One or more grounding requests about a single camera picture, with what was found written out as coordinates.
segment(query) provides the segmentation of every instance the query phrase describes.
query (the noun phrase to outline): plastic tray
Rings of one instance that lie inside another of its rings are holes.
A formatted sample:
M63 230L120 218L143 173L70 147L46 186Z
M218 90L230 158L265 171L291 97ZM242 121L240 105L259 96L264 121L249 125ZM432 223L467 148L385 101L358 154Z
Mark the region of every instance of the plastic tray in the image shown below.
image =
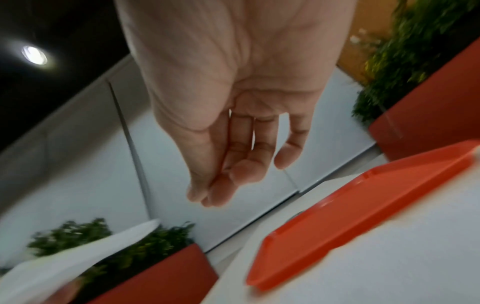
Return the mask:
M332 249L379 225L475 162L467 141L379 166L358 176L262 242L247 285L269 290Z

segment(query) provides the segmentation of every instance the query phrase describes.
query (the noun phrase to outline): finger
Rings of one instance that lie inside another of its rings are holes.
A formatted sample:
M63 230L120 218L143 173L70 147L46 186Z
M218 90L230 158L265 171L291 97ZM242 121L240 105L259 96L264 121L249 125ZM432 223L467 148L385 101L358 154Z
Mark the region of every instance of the finger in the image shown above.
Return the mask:
M256 118L253 123L255 144L247 159L239 161L230 171L235 185L261 181L272 162L279 131L279 117Z
M223 170L230 169L240 160L247 158L249 151L252 150L253 123L254 119L251 116L231 114Z
M228 111L222 112L215 123L205 131L171 127L169 134L178 146L190 172L187 198L202 202L210 185L220 173L228 139Z
M228 203L234 196L238 187L224 173L216 177L208 191L208 203L212 206L221 207Z
M81 282L76 279L52 294L43 304L68 304L75 298L81 286Z
M312 126L314 113L290 115L290 134L273 161L275 167L283 170L293 164L302 153Z

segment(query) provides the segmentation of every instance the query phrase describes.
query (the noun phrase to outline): ceiling light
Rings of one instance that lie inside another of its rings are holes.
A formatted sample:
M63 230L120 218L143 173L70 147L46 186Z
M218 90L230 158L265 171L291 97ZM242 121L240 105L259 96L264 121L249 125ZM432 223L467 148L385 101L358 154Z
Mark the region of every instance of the ceiling light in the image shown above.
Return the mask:
M47 63L47 57L45 56L45 53L36 47L25 46L22 48L21 53L28 61L36 65L44 65Z

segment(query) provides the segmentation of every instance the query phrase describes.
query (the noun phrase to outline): red planter box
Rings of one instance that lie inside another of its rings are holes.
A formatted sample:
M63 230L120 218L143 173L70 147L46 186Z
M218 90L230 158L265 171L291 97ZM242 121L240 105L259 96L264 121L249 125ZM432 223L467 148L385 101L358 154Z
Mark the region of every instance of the red planter box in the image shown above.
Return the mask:
M369 131L389 160L480 138L480 39L375 120Z
M199 304L217 279L207 257L193 244L89 304Z

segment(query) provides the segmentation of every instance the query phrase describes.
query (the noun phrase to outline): floor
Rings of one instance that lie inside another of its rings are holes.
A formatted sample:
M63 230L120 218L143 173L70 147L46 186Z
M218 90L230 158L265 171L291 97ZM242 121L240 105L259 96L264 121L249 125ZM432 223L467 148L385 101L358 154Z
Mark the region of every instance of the floor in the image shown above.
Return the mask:
M387 162L388 160L382 154L380 149L378 147L373 147L365 151L365 153L355 158L345 166L343 166L341 169L337 170L335 173L331 174L325 180L320 181L320 183L334 178L339 178L355 173L362 173L371 168L383 165ZM286 202L282 203L281 205L270 211L268 215L279 212L292 202L296 201L306 192L297 194L294 197L290 198ZM228 240L226 240L225 242L223 242L222 244L220 244L206 254L207 258L209 259L210 263L212 264L213 268L219 276L221 276L223 272L228 268L230 263L235 259L237 253L240 251L248 238L262 223L263 220L265 220L265 215L257 219L255 222L253 222L252 224L250 224L249 226L247 226L246 228L244 228L243 230L241 230L240 232L238 232L237 234L235 234L234 236L232 236L231 238L229 238Z

